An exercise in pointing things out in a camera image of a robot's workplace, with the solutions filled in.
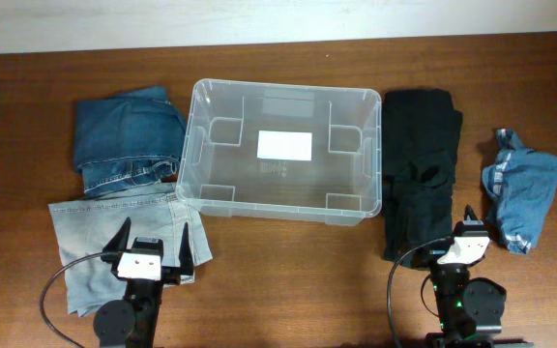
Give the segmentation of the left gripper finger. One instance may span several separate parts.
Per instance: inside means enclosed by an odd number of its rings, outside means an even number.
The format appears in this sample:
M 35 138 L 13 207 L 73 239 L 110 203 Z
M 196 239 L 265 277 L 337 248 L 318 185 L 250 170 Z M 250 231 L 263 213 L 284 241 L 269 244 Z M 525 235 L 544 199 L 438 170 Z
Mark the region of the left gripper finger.
M 182 238 L 180 243 L 180 250 L 178 254 L 178 259 L 180 262 L 180 275 L 181 276 L 193 276 L 194 275 L 194 262 L 191 251 L 190 244 L 190 233 L 189 224 L 186 222 L 184 224 Z
M 118 232 L 103 248 L 103 252 L 122 252 L 127 249 L 132 221 L 129 217 L 125 219 Z

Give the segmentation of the light grey-blue jeans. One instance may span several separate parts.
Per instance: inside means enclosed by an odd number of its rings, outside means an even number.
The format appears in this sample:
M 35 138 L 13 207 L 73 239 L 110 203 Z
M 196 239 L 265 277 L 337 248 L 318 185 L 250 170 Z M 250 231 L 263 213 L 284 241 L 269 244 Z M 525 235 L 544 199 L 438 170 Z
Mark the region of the light grey-blue jeans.
M 153 184 L 112 192 L 95 198 L 48 206 L 63 265 L 103 250 L 129 218 L 130 238 L 163 241 L 164 266 L 178 267 L 183 229 L 188 227 L 193 264 L 213 258 L 200 214 L 178 200 L 172 183 Z M 98 258 L 65 272 L 68 312 L 80 317 L 123 297 L 126 284 Z

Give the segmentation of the black garment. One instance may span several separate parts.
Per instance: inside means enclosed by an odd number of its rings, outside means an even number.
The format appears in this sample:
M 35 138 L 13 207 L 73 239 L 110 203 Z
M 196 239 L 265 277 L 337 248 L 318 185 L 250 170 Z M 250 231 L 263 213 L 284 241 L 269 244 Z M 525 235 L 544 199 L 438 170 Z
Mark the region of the black garment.
M 419 269 L 422 257 L 404 253 L 452 233 L 463 115 L 448 91 L 412 89 L 384 96 L 381 121 L 383 257 Z

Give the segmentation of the dark blue jeans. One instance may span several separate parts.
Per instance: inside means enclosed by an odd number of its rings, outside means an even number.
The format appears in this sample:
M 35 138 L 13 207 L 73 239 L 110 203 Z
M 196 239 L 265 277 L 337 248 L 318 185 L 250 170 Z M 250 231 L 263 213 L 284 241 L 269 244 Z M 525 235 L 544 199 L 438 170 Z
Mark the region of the dark blue jeans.
M 187 123 L 161 86 L 75 109 L 73 166 L 86 196 L 152 185 L 180 166 Z

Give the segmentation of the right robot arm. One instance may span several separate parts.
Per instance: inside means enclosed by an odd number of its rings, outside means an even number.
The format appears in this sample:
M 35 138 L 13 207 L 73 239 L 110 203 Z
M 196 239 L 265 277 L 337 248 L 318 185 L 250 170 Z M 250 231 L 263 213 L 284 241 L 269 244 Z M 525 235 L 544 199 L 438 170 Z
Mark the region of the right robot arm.
M 482 260 L 490 243 L 484 223 L 471 206 L 453 234 L 422 252 L 429 269 L 437 317 L 438 333 L 425 336 L 430 348 L 527 348 L 533 342 L 521 338 L 498 340 L 502 331 L 507 291 L 485 278 L 471 277 L 469 269 Z

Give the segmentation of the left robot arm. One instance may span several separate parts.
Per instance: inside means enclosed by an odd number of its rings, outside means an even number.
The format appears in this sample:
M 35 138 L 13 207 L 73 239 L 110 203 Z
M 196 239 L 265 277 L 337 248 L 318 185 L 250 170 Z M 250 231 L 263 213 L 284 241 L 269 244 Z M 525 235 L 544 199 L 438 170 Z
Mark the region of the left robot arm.
M 93 328 L 102 347 L 151 347 L 158 324 L 161 294 L 166 285 L 179 285 L 183 276 L 194 273 L 190 233 L 183 228 L 177 266 L 164 266 L 163 240 L 128 239 L 132 221 L 127 218 L 103 248 L 101 260 L 111 273 L 126 283 L 120 300 L 103 304 L 95 315 Z

